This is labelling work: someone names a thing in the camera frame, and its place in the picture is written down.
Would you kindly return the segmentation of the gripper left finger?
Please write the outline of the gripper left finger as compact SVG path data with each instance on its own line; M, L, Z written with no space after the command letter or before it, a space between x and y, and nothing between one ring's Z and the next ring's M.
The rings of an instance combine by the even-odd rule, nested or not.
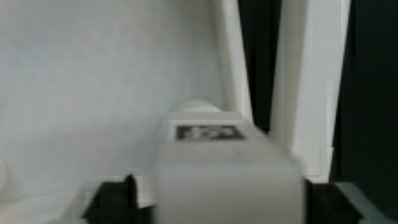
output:
M155 224L155 207L139 207L139 185L133 175L121 182L103 182L82 215L87 224Z

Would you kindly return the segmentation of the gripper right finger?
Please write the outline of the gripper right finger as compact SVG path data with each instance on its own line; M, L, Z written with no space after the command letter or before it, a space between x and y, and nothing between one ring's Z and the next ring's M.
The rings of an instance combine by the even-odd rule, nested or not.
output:
M380 211L350 182L306 181L306 224L377 224Z

